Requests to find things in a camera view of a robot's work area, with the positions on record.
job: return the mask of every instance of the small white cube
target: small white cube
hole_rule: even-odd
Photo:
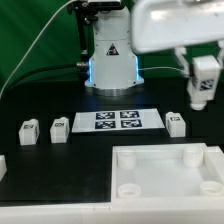
[[[7,171],[6,163],[5,163],[5,156],[0,156],[0,181],[4,177]]]
[[[179,113],[166,114],[166,128],[171,138],[186,136],[186,123]]]
[[[69,135],[69,120],[66,117],[55,119],[51,126],[51,142],[66,143]]]
[[[19,139],[21,145],[35,145],[40,134],[39,122],[36,119],[24,121],[19,130]]]

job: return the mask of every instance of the warning label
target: warning label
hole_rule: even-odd
[[[107,56],[115,56],[115,55],[119,55],[119,53],[114,44],[112,44],[109,51],[107,52]]]

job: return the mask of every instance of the white paper sheet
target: white paper sheet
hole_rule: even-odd
[[[157,109],[76,113],[72,132],[164,128]]]

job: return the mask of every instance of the green backdrop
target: green backdrop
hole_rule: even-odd
[[[0,0],[0,86],[19,63],[40,30],[54,12],[67,0]],[[129,8],[132,0],[127,0]],[[91,28],[86,28],[87,42],[93,52]],[[215,43],[188,48],[188,60],[206,54],[217,55]],[[63,65],[79,61],[79,41],[75,16],[64,10],[53,21],[41,37],[25,63],[14,78],[36,68]],[[172,51],[164,51],[140,56],[140,67],[172,66],[177,67]],[[32,79],[60,72],[39,74]],[[180,76],[172,70],[150,70],[146,78],[154,76]]]

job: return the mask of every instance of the black tabletop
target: black tabletop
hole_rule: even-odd
[[[117,145],[206,143],[224,149],[224,84],[203,111],[191,110],[187,80],[145,80],[129,96],[88,94],[78,82],[24,84],[8,91],[0,103],[0,155],[7,174],[0,182],[0,206],[109,202],[112,148]],[[66,144],[51,144],[54,119],[65,116],[70,127],[76,112],[157,108],[181,113],[185,138],[170,138],[166,129],[70,133]],[[34,146],[20,146],[18,131],[25,120],[39,121]]]

